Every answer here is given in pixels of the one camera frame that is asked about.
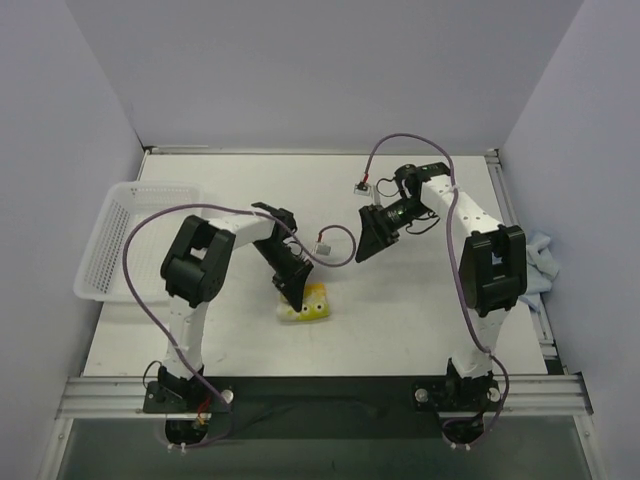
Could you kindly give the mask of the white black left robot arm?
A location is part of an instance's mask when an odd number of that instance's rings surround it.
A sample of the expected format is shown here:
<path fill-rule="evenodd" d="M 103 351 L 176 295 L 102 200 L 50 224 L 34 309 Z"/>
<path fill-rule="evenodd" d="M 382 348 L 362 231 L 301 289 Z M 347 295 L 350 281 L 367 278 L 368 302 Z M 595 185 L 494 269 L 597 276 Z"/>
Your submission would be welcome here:
<path fill-rule="evenodd" d="M 161 265 L 160 275 L 170 297 L 169 332 L 176 342 L 158 373 L 166 399 L 188 412 L 201 402 L 204 386 L 196 379 L 204 371 L 202 339 L 207 309 L 220 293 L 234 250 L 253 245 L 274 270 L 272 283 L 297 313 L 303 310 L 310 261 L 294 254 L 285 240 L 297 230 L 294 214 L 265 203 L 256 213 L 233 214 L 209 222 L 190 215 L 183 221 Z"/>

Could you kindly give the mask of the yellow green patterned towel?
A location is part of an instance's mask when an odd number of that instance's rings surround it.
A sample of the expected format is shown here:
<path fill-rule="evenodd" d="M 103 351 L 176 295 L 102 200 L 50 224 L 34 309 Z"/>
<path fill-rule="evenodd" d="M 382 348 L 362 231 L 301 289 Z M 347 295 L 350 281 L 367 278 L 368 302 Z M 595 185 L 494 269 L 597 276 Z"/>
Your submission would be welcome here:
<path fill-rule="evenodd" d="M 283 296 L 280 296 L 276 307 L 276 316 L 281 322 L 314 322 L 328 318 L 330 315 L 327 289 L 323 283 L 305 286 L 300 311 L 296 311 Z"/>

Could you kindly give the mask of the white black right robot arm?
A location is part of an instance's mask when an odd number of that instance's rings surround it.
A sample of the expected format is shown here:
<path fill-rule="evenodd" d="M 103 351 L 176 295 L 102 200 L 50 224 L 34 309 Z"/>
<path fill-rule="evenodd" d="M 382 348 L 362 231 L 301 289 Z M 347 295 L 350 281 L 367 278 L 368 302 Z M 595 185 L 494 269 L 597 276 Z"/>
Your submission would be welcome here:
<path fill-rule="evenodd" d="M 400 230 L 427 213 L 445 227 L 454 286 L 470 335 L 454 349 L 456 377 L 443 385 L 452 408 L 463 410 L 479 398 L 477 380 L 492 373 L 504 321 L 527 289 L 526 237 L 517 225 L 489 215 L 455 182 L 446 164 L 407 164 L 393 181 L 400 198 L 388 206 L 359 209 L 361 234 L 355 261 L 362 263 L 398 242 Z"/>

